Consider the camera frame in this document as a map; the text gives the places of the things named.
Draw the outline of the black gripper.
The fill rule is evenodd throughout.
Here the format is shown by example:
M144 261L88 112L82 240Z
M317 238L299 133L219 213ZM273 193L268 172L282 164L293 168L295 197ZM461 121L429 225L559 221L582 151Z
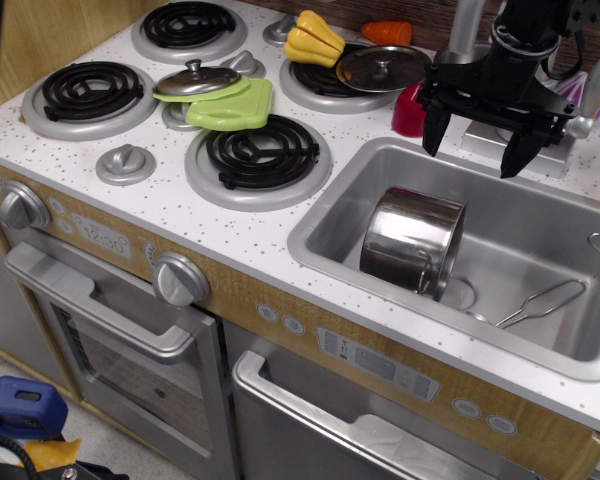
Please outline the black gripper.
M418 101L426 112L422 146L431 156L453 115L512 131L505 148L501 178L517 176L544 148L557 141L579 114L570 103L536 78L542 61L555 51L533 51L494 36L471 54L446 48L426 67Z

